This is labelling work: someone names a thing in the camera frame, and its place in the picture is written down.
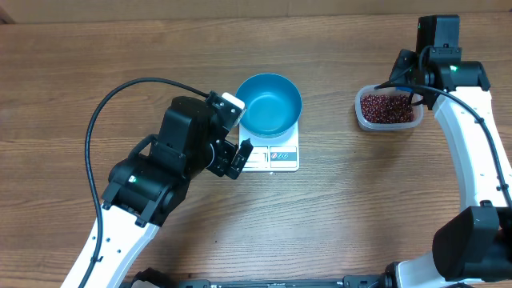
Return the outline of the red beans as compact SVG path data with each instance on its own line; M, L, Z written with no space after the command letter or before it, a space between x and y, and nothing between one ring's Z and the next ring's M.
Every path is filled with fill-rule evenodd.
M403 94L369 94L360 100L362 116L376 124L406 123L414 120L414 111L409 97Z

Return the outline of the blue plastic measuring scoop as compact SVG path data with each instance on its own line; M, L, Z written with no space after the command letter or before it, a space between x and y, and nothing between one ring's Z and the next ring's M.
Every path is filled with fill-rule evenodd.
M397 86L395 87L396 91L399 91L400 93L413 93L414 90L412 88L404 87L404 86Z

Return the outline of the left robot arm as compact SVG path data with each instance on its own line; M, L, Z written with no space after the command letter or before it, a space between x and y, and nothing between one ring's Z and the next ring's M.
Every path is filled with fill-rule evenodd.
M246 110L235 96L180 96L158 134L146 136L116 164L102 195L102 218L66 276L64 287L118 287L167 216L203 170L236 179L253 149L226 140Z

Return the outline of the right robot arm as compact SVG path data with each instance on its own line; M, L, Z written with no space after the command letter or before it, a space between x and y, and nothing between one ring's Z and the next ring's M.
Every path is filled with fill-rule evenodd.
M434 112L459 185L461 212L440 228L431 251L388 265L383 287L468 287L511 278L511 165L499 137L490 82L480 62L462 60L457 15L418 20L416 50L402 50L382 87L410 89Z

